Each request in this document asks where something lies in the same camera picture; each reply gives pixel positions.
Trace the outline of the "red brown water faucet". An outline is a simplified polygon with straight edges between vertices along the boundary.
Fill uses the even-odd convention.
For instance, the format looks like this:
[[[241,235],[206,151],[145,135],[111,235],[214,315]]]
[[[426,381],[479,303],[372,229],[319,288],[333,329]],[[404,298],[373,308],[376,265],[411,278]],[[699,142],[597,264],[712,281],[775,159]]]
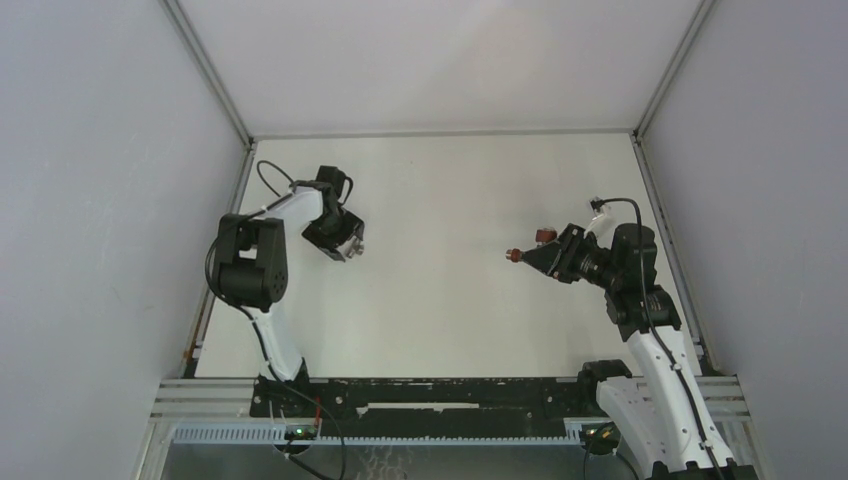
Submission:
[[[535,230],[532,242],[522,243],[518,247],[510,247],[505,251],[505,259],[512,263],[519,263],[524,259],[525,254],[538,247],[542,247],[558,237],[558,230],[552,227],[541,227]]]

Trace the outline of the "silver metal tee fitting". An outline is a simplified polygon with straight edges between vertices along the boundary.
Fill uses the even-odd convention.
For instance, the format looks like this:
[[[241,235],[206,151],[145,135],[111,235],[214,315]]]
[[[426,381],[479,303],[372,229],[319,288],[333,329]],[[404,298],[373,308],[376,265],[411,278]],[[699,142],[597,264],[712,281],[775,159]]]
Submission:
[[[361,238],[354,236],[340,247],[340,251],[346,259],[352,259],[363,254],[364,242]]]

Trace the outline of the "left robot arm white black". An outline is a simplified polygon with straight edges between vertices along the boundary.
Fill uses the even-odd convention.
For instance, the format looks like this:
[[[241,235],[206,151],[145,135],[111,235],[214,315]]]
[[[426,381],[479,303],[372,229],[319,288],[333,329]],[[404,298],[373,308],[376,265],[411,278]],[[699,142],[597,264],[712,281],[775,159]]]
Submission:
[[[296,378],[305,360],[290,332],[282,301],[289,283],[287,240],[301,235],[333,261],[364,250],[364,221],[346,203],[353,179],[322,165],[312,180],[289,179],[270,202],[219,220],[204,261],[204,275],[217,300],[245,315],[259,343],[262,375],[281,382],[274,404],[290,417],[311,407],[311,388]]]

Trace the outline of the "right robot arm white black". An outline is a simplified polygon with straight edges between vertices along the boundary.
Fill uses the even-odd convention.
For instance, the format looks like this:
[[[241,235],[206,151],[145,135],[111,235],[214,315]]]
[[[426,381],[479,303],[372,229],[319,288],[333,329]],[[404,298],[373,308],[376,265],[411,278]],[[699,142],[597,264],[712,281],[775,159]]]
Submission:
[[[722,437],[688,360],[685,332],[670,294],[656,284],[654,232],[639,223],[618,225],[610,247],[574,224],[540,229],[536,246],[505,257],[560,283],[585,281],[604,292],[606,311],[647,385],[643,399],[631,373],[617,361],[584,364],[578,402],[592,416],[607,415],[644,479],[755,479]]]

